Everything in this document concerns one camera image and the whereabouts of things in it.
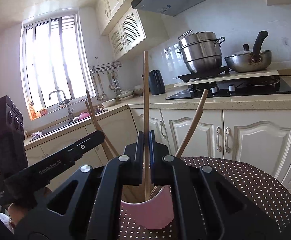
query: tile backsplash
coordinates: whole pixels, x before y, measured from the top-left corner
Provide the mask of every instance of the tile backsplash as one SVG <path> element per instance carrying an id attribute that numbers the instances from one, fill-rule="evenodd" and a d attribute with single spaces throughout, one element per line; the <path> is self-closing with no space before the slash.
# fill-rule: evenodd
<path id="1" fill-rule="evenodd" d="M 207 0 L 175 17 L 162 18 L 170 39 L 149 51 L 149 69 L 159 69 L 166 85 L 180 82 L 177 76 L 189 73 L 176 52 L 177 37 L 190 29 L 193 33 L 214 32 L 217 38 L 224 36 L 223 57 L 243 50 L 245 43 L 252 49 L 258 33 L 266 30 L 269 36 L 262 49 L 272 50 L 270 68 L 291 67 L 291 5 L 267 6 L 263 0 Z M 131 64 L 142 82 L 143 55 L 126 64 Z"/>

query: black glass cooktop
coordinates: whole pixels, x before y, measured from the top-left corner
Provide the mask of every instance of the black glass cooktop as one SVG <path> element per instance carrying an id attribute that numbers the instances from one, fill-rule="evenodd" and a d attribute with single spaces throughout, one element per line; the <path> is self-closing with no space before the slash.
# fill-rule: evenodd
<path id="1" fill-rule="evenodd" d="M 276 84 L 266 86 L 251 85 L 250 80 L 247 79 L 191 85 L 188 89 L 170 96 L 166 100 L 201 98 L 204 88 L 209 89 L 209 98 L 291 94 L 291 87 L 283 79 L 279 77 L 276 79 L 278 81 Z"/>

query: bottle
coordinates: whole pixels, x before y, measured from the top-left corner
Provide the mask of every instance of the bottle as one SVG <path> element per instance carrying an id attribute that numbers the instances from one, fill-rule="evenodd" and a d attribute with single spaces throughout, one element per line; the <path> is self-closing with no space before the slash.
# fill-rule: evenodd
<path id="1" fill-rule="evenodd" d="M 35 111 L 35 108 L 33 107 L 33 105 L 34 105 L 34 103 L 31 102 L 30 106 L 29 106 L 29 110 L 30 110 L 30 114 L 31 114 L 32 120 L 37 118 L 37 114 L 36 114 L 36 111 Z"/>

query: polka dot tablecloth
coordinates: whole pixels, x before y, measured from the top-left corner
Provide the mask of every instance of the polka dot tablecloth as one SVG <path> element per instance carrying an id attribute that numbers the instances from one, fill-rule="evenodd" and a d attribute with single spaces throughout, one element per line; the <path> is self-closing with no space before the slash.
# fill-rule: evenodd
<path id="1" fill-rule="evenodd" d="M 275 178 L 256 167 L 225 159 L 209 157 L 182 157 L 184 162 L 192 167 L 212 166 L 228 181 L 240 190 L 261 210 L 274 219 L 279 230 L 283 230 L 291 220 L 291 195 Z M 148 230 L 129 216 L 121 208 L 120 232 L 118 239 L 177 239 L 175 220 L 163 229 Z"/>

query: kitchen faucet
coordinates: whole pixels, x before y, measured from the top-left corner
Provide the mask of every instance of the kitchen faucet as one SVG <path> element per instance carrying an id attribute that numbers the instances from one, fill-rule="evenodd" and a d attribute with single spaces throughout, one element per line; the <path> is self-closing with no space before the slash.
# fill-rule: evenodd
<path id="1" fill-rule="evenodd" d="M 63 92 L 63 90 L 59 89 L 59 90 L 56 90 L 56 91 L 52 91 L 52 92 L 50 92 L 50 94 L 49 94 L 49 100 L 51 100 L 51 94 L 53 94 L 53 93 L 58 93 L 58 92 L 62 92 L 62 93 L 63 93 L 63 97 L 64 97 L 65 100 L 62 101 L 62 103 L 63 103 L 63 102 L 66 103 L 67 108 L 68 108 L 68 117 L 69 117 L 70 121 L 73 122 L 73 119 L 75 118 L 75 117 L 73 116 L 73 108 L 70 110 L 70 107 L 69 107 L 69 102 L 70 102 L 70 100 L 66 98 L 66 95 L 65 95 L 65 93 Z"/>

